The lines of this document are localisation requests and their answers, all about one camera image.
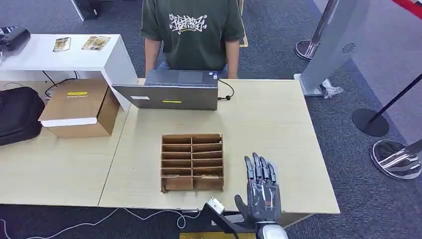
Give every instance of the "robotic finger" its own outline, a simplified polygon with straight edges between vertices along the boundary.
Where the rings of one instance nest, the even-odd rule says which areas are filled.
[[[261,167],[262,167],[262,175],[263,175],[263,178],[265,180],[268,180],[269,177],[270,177],[270,172],[268,170],[267,161],[265,160],[264,157],[259,157],[259,162],[260,162]]]
[[[255,180],[255,167],[252,165],[248,156],[245,156],[245,163],[248,180]]]
[[[253,161],[255,163],[256,180],[262,179],[262,166],[257,153],[252,153]]]
[[[270,181],[273,182],[273,183],[277,183],[276,172],[274,170],[273,165],[268,162],[267,166],[268,166]]]

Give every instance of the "cardboard box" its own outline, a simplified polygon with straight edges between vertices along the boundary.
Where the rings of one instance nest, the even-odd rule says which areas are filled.
[[[79,79],[55,89],[39,120],[58,137],[110,136],[118,108],[104,79]]]
[[[166,134],[161,145],[161,192],[223,190],[222,135]]]

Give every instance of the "jeans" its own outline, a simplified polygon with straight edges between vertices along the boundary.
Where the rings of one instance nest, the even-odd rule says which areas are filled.
[[[157,68],[157,70],[159,71],[167,71],[170,70],[169,64],[167,64],[166,61],[161,62],[160,66]],[[228,68],[227,68],[227,64],[225,65],[225,67],[221,70],[218,71],[218,77],[221,79],[225,79],[228,76]]]

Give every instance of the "wooden desk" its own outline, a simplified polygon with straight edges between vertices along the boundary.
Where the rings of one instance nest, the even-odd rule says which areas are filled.
[[[235,89],[218,110],[181,111],[130,107],[99,206],[201,209],[211,197],[237,211],[234,195],[246,200],[244,156],[252,152],[277,170],[283,225],[315,213],[338,214],[301,87],[295,80],[227,80]],[[220,96],[230,88],[219,85]],[[224,191],[160,192],[162,134],[222,133]]]
[[[19,83],[41,97],[49,86]],[[0,203],[97,206],[126,116],[120,109],[110,137],[60,139],[43,128],[34,139],[0,146]]]

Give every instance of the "black device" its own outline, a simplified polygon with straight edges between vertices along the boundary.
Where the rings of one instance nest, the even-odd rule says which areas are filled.
[[[23,27],[5,26],[0,27],[0,51],[14,51],[23,45],[31,34]]]
[[[100,1],[98,0],[72,0],[79,16],[83,20],[96,19],[100,13]]]
[[[0,145],[38,136],[45,104],[30,87],[0,91]]]

